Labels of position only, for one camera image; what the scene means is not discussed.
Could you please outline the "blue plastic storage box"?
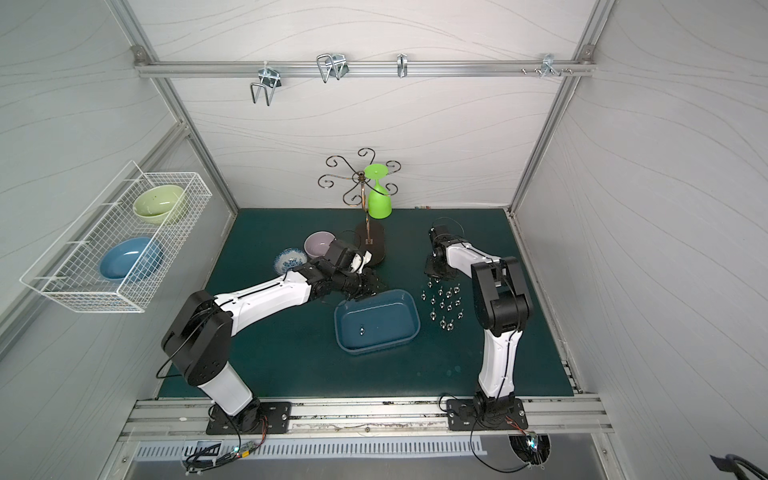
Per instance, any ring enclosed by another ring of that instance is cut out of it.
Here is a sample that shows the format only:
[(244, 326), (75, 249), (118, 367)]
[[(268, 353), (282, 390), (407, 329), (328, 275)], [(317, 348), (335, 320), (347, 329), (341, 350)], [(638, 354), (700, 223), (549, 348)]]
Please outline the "blue plastic storage box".
[[(359, 334), (361, 325), (364, 335)], [(342, 301), (334, 310), (334, 328), (341, 350), (363, 355), (410, 343), (419, 334), (421, 321), (412, 295), (395, 289)]]

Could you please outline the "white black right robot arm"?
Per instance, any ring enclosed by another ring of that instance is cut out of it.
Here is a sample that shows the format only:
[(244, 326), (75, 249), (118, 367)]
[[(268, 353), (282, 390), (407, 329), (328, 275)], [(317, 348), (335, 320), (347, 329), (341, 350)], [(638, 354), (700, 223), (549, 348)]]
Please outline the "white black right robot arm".
[(471, 279), (475, 317), (484, 331), (483, 361), (475, 408), (499, 414), (515, 400), (514, 370), (519, 342), (534, 313), (521, 262), (485, 253), (457, 237), (432, 241), (425, 273), (434, 279), (462, 273)]

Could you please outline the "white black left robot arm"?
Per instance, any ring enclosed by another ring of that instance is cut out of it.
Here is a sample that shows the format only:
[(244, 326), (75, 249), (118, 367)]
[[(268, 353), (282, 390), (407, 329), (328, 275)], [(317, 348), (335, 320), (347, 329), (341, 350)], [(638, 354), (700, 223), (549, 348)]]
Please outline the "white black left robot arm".
[(349, 300), (384, 290), (374, 269), (337, 268), (315, 259), (248, 289), (213, 296), (191, 294), (161, 340), (185, 382), (204, 392), (230, 418), (258, 408), (251, 389), (230, 363), (232, 338), (283, 310), (339, 292)]

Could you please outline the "pink ceramic bowl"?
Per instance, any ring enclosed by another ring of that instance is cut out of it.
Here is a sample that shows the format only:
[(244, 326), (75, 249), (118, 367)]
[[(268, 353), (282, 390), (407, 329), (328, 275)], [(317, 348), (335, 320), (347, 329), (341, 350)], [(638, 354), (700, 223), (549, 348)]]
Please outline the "pink ceramic bowl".
[(322, 257), (327, 254), (335, 239), (335, 235), (331, 232), (314, 232), (305, 239), (303, 248), (310, 259)]

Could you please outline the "blue floral ceramic bowl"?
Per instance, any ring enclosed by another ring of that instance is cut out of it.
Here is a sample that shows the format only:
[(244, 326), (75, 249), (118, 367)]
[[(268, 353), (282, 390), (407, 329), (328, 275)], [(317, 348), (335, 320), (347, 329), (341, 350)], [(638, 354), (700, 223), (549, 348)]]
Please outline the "blue floral ceramic bowl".
[(275, 257), (273, 268), (278, 275), (285, 275), (289, 270), (297, 268), (307, 261), (308, 256), (302, 249), (288, 248)]

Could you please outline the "copper cup tree stand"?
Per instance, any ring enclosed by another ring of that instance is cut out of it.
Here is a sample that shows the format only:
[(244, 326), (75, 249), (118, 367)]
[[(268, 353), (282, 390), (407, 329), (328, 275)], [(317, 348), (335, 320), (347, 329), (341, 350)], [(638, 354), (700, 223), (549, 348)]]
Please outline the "copper cup tree stand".
[(342, 195), (342, 201), (349, 207), (359, 207), (362, 210), (364, 220), (354, 229), (355, 241), (359, 250), (372, 254), (369, 265), (376, 266), (382, 263), (386, 257), (385, 229), (382, 223), (383, 219), (374, 219), (368, 213), (369, 183), (365, 178), (364, 169), (373, 163), (383, 164), (388, 167), (388, 175), (380, 183), (388, 190), (392, 202), (392, 198), (398, 193), (399, 187), (392, 181), (387, 180), (387, 177), (398, 173), (402, 169), (402, 165), (397, 160), (386, 160), (383, 163), (377, 162), (376, 151), (370, 147), (360, 148), (357, 151), (357, 156), (366, 161), (363, 167), (357, 168), (353, 166), (342, 155), (327, 157), (325, 165), (328, 168), (335, 169), (344, 165), (351, 173), (346, 176), (338, 173), (324, 173), (318, 178), (317, 184), (321, 189), (331, 189), (335, 186), (337, 180), (349, 180), (352, 182), (352, 187)]

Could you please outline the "green plastic goblet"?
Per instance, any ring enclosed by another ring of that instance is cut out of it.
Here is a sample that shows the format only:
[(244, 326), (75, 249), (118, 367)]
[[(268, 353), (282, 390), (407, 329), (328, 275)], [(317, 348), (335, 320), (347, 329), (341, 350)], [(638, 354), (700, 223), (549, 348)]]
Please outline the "green plastic goblet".
[(392, 202), (388, 190), (380, 183), (388, 175), (388, 167), (383, 164), (370, 164), (364, 169), (369, 183), (368, 213), (377, 220), (385, 219), (392, 213)]

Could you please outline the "light green bowl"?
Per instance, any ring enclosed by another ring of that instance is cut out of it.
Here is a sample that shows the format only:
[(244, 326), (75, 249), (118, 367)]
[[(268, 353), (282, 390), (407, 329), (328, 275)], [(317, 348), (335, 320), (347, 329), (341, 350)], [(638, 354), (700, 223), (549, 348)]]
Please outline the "light green bowl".
[(173, 184), (153, 187), (133, 203), (133, 213), (141, 221), (160, 226), (181, 220), (188, 211), (185, 190)]

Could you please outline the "metal single hook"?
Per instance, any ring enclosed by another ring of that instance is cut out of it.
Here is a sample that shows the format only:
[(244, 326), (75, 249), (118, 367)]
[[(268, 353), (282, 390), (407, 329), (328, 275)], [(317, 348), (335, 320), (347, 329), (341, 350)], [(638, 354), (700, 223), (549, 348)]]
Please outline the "metal single hook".
[(397, 76), (406, 78), (408, 75), (408, 57), (406, 54), (398, 54), (396, 57)]

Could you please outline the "metal double hook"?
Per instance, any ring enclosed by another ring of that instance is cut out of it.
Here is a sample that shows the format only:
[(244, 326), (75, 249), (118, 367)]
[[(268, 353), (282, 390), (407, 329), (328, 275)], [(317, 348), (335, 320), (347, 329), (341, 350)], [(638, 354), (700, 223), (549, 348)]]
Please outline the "metal double hook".
[(320, 54), (316, 57), (316, 65), (324, 83), (331, 78), (341, 80), (349, 72), (346, 56), (340, 53)]
[(257, 80), (250, 84), (250, 93), (253, 104), (257, 104), (260, 97), (264, 103), (270, 106), (273, 102), (276, 90), (282, 86), (281, 74), (267, 64), (258, 71)]

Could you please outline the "aluminium top rail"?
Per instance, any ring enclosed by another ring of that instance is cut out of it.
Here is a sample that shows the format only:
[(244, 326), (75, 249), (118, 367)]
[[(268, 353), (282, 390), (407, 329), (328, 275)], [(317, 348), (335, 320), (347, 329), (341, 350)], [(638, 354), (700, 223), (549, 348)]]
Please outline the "aluminium top rail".
[[(501, 78), (538, 77), (524, 76), (521, 68), (536, 68), (542, 59), (490, 60), (490, 61), (425, 61), (408, 58), (406, 78)], [(399, 78), (396, 59), (384, 61), (348, 60), (347, 78)], [(314, 61), (189, 61), (155, 62), (137, 65), (135, 70), (143, 78), (251, 78), (267, 64), (277, 70), (283, 79), (319, 79), (320, 72)], [(555, 60), (558, 67), (571, 68), (574, 76), (590, 76), (597, 70), (592, 62)]]

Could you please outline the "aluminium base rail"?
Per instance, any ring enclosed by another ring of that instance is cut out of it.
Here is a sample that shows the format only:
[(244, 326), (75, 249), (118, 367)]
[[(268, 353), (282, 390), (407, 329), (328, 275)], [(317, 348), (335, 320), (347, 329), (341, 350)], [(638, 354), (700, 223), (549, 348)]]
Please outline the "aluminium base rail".
[[(279, 439), (323, 437), (442, 436), (474, 433), (607, 434), (613, 425), (599, 396), (522, 397), (504, 418), (476, 421), (472, 402), (449, 411), (449, 397), (295, 398), (289, 411), (272, 415), (269, 434)], [(202, 398), (137, 402), (126, 420), (121, 441), (218, 439), (235, 440), (229, 423), (208, 430), (212, 403)]]

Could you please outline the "metal hook bracket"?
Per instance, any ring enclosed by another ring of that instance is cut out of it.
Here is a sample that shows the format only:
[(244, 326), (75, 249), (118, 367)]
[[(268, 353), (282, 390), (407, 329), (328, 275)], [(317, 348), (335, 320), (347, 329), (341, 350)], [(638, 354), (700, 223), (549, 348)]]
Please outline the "metal hook bracket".
[(555, 58), (552, 54), (545, 55), (542, 58), (541, 63), (536, 68), (521, 68), (520, 72), (524, 76), (535, 75), (539, 78), (568, 77), (573, 74), (573, 70), (571, 68), (558, 67), (555, 64)]

